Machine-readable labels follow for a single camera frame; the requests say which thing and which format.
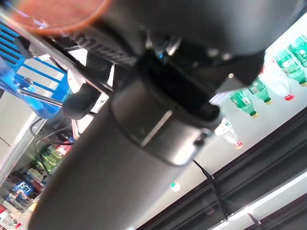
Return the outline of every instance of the red bottle cap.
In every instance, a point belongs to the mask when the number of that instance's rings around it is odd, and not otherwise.
[[[284,99],[285,99],[286,101],[290,101],[290,100],[292,100],[293,98],[294,98],[294,94],[293,94],[293,93],[290,93],[289,95],[287,95],[287,96],[284,97]]]
[[[243,143],[241,141],[234,145],[234,148],[237,149],[237,150],[239,150],[242,147],[243,147]]]

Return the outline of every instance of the ceiling light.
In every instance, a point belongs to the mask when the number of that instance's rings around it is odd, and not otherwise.
[[[288,188],[292,187],[293,185],[297,184],[301,180],[305,179],[307,177],[307,172],[304,172],[303,174],[299,175],[295,179],[291,180],[290,182],[286,183],[285,185],[281,186],[280,188],[276,189],[275,191],[271,192],[270,194],[264,196],[263,198],[259,199],[255,203],[243,208],[242,210],[238,211],[235,214],[231,214],[228,217],[229,221],[234,221],[239,219],[240,217],[246,215],[247,213],[252,213],[253,210],[258,208],[259,206],[263,205],[264,203],[268,202],[269,200],[273,199],[277,195],[281,194]]]

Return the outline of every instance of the clear bottle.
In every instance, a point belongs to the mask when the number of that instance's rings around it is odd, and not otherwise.
[[[242,90],[230,93],[229,98],[240,110],[248,113],[251,117],[257,116],[253,103]]]
[[[304,69],[301,64],[291,56],[288,50],[282,50],[277,53],[275,60],[279,67],[285,72],[287,77],[294,79],[301,86],[307,85],[307,79],[305,77]]]
[[[307,67],[307,38],[304,35],[297,37],[288,50],[299,60],[302,66]]]
[[[286,74],[279,68],[276,61],[266,59],[259,79],[275,94],[283,97],[286,101],[294,99]]]
[[[16,216],[4,205],[0,205],[0,222],[3,222],[8,226],[13,226],[17,228],[21,226],[21,224],[18,223]]]
[[[215,129],[215,134],[222,137],[225,141],[232,144],[235,149],[240,149],[243,147],[241,141],[239,141],[238,135],[233,129],[233,125],[226,119],[223,118],[220,125]]]
[[[268,94],[268,90],[265,87],[265,85],[259,80],[259,78],[256,78],[256,80],[253,81],[253,83],[248,86],[248,90],[258,97],[259,99],[263,100],[266,104],[271,104],[272,99]]]

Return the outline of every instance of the black cable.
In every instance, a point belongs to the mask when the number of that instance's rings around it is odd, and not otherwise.
[[[49,133],[48,135],[46,135],[46,136],[44,136],[44,137],[42,137],[42,138],[39,137],[38,135],[36,135],[36,134],[34,133],[34,131],[33,131],[33,127],[34,127],[38,122],[40,122],[41,120],[42,120],[42,118],[39,118],[37,121],[35,121],[35,122],[34,122],[33,124],[31,124],[31,126],[30,126],[30,133],[31,133],[31,135],[32,135],[33,137],[35,137],[35,138],[39,139],[40,141],[45,142],[45,143],[47,143],[47,144],[52,144],[52,145],[73,145],[73,143],[64,143],[64,142],[56,142],[56,141],[45,140],[45,139],[47,139],[48,137],[50,137],[50,136],[52,136],[52,135],[54,135],[54,134],[56,134],[56,133],[59,133],[59,132],[61,132],[61,131],[63,131],[63,130],[68,129],[68,128],[70,127],[70,125],[67,126],[67,127],[60,128],[60,129],[58,129],[58,130],[55,130],[55,131]]]
[[[37,121],[35,121],[35,122],[34,122],[33,124],[31,124],[31,126],[30,126],[30,133],[31,133],[31,135],[32,135],[33,137],[35,137],[35,138],[38,138],[38,139],[40,139],[40,137],[34,133],[33,127],[34,127],[38,122],[40,122],[41,120],[43,120],[43,119],[42,119],[42,118],[39,118]]]
[[[67,73],[67,70],[64,69],[53,57],[49,58],[60,70],[62,70],[64,73]]]
[[[51,132],[51,133],[49,133],[49,134],[43,136],[43,137],[42,137],[40,140],[38,140],[38,141],[36,142],[36,144],[34,145],[34,152],[35,152],[35,154],[37,155],[38,160],[39,160],[40,163],[43,165],[43,167],[44,167],[44,169],[45,169],[45,171],[46,171],[46,173],[47,173],[48,175],[50,175],[50,172],[49,172],[49,170],[47,169],[46,165],[44,164],[44,161],[43,161],[43,159],[42,159],[42,157],[41,157],[41,153],[37,150],[37,146],[38,146],[38,144],[39,144],[40,142],[44,141],[44,139],[46,139],[46,138],[48,138],[48,137],[50,137],[50,136],[52,136],[52,135],[54,135],[54,134],[56,134],[56,133],[59,133],[59,132],[65,130],[65,129],[68,129],[69,127],[70,127],[70,126],[66,126],[66,127],[64,127],[64,128],[60,128],[60,129],[58,129],[58,130],[55,130],[55,131],[53,131],[53,132]],[[73,145],[73,143],[60,143],[60,145]]]

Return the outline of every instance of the black tube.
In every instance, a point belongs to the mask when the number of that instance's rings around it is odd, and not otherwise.
[[[220,121],[201,120],[134,79],[107,101],[57,168],[29,230],[136,227],[202,149],[204,130]]]

